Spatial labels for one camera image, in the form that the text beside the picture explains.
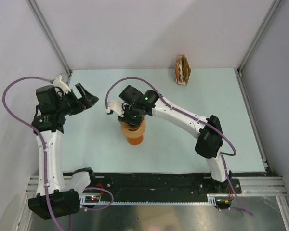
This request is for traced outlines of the brown paper coffee filter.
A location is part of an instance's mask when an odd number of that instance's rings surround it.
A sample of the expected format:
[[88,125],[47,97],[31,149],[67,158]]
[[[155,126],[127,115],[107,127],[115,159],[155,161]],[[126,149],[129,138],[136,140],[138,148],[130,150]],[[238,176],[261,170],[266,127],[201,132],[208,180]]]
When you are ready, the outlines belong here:
[[120,122],[120,126],[121,126],[121,131],[122,132],[135,132],[139,129],[140,126],[136,126],[136,125],[131,125],[125,122]]

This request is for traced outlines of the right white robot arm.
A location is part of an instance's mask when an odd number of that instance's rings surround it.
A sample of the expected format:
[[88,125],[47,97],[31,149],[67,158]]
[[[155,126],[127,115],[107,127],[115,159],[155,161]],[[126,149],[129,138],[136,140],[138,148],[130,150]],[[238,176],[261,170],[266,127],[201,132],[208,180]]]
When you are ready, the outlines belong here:
[[224,193],[230,188],[229,174],[225,173],[221,158],[223,139],[219,118],[211,115],[209,118],[188,112],[154,90],[141,93],[135,87],[128,85],[119,95],[123,100],[123,116],[118,120],[133,127],[140,126],[144,116],[157,117],[166,120],[196,138],[195,151],[204,157],[211,170],[211,183],[214,190]]

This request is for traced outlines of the glass flask with orange liquid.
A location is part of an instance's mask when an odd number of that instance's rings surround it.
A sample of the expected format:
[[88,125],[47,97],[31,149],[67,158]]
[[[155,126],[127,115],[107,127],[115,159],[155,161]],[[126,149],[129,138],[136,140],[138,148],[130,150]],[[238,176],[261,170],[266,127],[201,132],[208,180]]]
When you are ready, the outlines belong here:
[[139,144],[141,144],[143,142],[143,139],[144,139],[144,136],[141,135],[137,138],[130,138],[130,137],[127,137],[127,142],[130,144],[130,145],[133,145],[133,146],[137,146]]

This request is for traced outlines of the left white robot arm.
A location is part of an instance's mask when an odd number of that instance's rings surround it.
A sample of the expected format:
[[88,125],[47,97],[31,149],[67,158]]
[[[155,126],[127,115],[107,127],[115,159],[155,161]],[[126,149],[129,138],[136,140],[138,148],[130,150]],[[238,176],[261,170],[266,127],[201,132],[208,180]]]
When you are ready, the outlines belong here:
[[39,183],[36,197],[29,199],[28,207],[44,220],[79,212],[80,194],[84,190],[92,192],[97,187],[90,167],[74,171],[71,181],[64,182],[60,147],[65,116],[79,114],[99,100],[80,83],[75,86],[80,98],[69,87],[47,85],[36,90],[39,103],[31,125],[39,150]]

